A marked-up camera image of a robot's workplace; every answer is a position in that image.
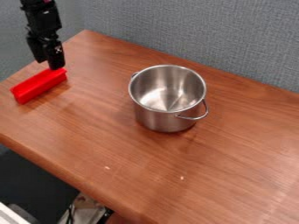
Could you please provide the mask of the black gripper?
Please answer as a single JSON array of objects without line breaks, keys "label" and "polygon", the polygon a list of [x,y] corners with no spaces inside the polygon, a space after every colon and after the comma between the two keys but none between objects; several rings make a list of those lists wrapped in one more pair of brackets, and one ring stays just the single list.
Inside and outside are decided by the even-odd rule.
[{"label": "black gripper", "polygon": [[57,30],[61,28],[61,19],[54,0],[19,0],[21,10],[26,18],[26,44],[34,60],[38,63],[47,61],[49,69],[63,67],[63,51]]}]

